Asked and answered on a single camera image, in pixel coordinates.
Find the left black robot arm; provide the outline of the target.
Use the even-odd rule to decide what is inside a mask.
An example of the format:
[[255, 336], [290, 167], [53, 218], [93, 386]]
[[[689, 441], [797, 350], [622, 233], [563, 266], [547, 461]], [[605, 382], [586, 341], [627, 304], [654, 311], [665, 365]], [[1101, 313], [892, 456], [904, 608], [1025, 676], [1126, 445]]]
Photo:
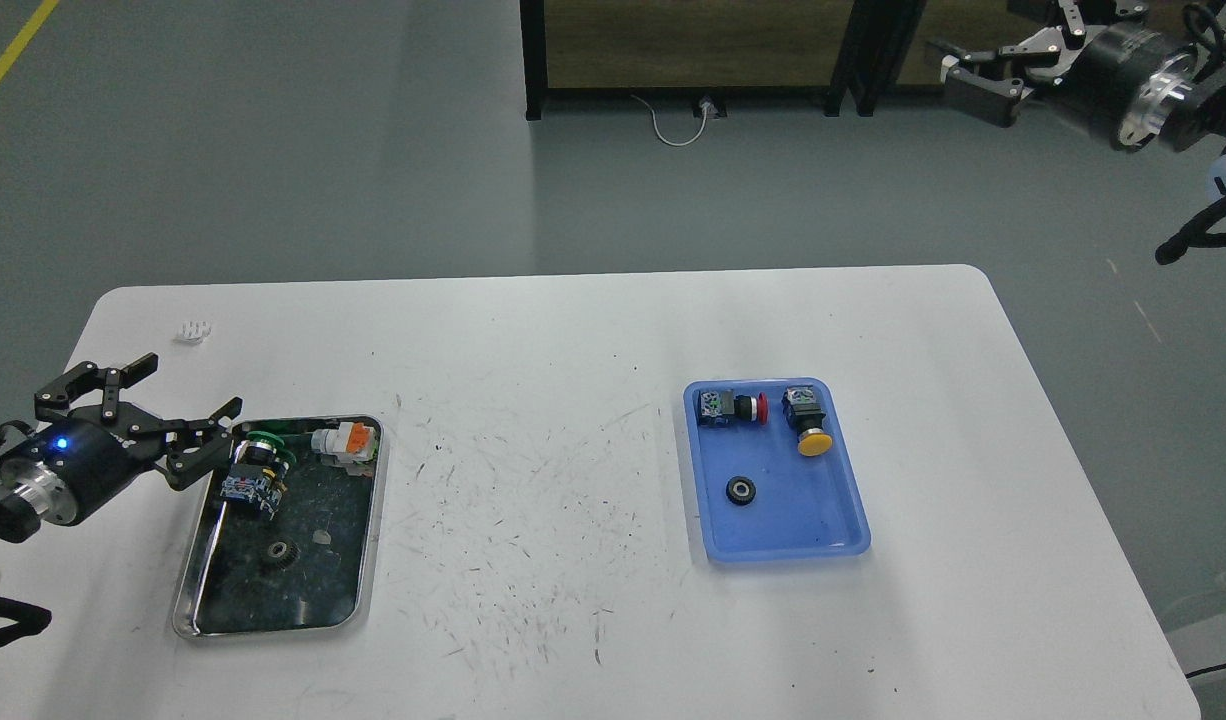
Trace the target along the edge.
[[[25, 543], [47, 524], [75, 527], [151, 471], [181, 492], [226, 465], [242, 397], [200, 419], [161, 418], [121, 397], [157, 368], [157, 354], [83, 361], [37, 389], [34, 424], [0, 424], [0, 542]], [[40, 634], [51, 612], [0, 592], [0, 621], [2, 648]]]

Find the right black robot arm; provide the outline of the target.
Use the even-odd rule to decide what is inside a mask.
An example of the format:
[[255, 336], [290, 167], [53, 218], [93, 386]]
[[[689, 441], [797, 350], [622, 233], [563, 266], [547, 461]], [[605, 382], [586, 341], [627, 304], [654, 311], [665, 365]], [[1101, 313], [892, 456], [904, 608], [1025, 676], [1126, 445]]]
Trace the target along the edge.
[[1179, 10], [1184, 36], [1148, 23], [1145, 1], [1011, 1], [1038, 23], [1032, 36], [993, 49], [946, 38], [924, 42], [948, 105], [1011, 128], [1029, 102], [1114, 152], [1159, 145], [1186, 152], [1224, 146], [1209, 166], [1208, 205], [1154, 251], [1167, 266], [1193, 249], [1226, 249], [1226, 25], [1216, 1]]

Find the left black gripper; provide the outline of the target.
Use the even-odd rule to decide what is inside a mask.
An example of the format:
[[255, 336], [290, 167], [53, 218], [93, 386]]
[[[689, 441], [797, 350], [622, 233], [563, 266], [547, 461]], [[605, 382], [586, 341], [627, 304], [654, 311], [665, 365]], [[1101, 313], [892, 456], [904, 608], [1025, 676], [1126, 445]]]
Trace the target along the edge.
[[[34, 419], [54, 424], [1, 456], [1, 482], [40, 521], [74, 527], [161, 458], [161, 473], [177, 492], [229, 462], [232, 424], [242, 415], [243, 397], [230, 397], [204, 419], [161, 419], [153, 427], [159, 435], [139, 435], [129, 424], [116, 423], [124, 389], [152, 375], [159, 359], [143, 354], [128, 366], [85, 361], [34, 393]], [[69, 416], [74, 401], [88, 393], [101, 393], [97, 415]]]

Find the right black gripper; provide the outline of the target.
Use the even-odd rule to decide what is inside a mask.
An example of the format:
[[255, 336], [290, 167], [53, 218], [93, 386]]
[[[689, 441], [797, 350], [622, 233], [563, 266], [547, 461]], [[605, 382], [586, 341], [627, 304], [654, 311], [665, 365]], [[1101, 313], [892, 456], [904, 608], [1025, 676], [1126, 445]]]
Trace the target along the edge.
[[1156, 139], [1181, 152], [1208, 136], [1195, 81], [1201, 52], [1148, 28], [1148, 1], [1009, 1], [1009, 13], [1041, 28], [991, 50], [924, 40], [948, 108], [1011, 128], [1026, 102], [1058, 91], [1058, 119], [1116, 152]]

